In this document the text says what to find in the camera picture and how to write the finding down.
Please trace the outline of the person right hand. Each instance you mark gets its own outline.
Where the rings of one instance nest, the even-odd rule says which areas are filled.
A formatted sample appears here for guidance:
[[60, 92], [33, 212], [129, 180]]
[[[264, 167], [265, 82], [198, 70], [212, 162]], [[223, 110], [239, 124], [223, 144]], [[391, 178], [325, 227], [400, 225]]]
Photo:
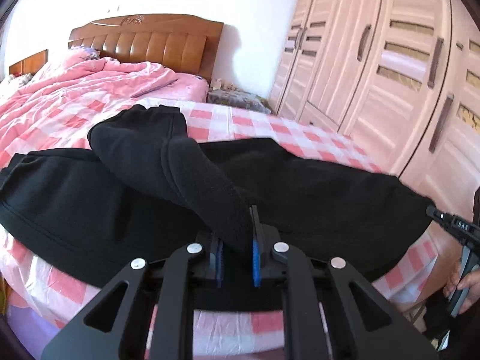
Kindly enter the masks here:
[[456, 289], [468, 289], [469, 292], [460, 308], [459, 314], [465, 313], [480, 297], [480, 272], [472, 271], [463, 279], [460, 279], [461, 262], [457, 262], [448, 277], [448, 281], [443, 289], [445, 297], [449, 297]]

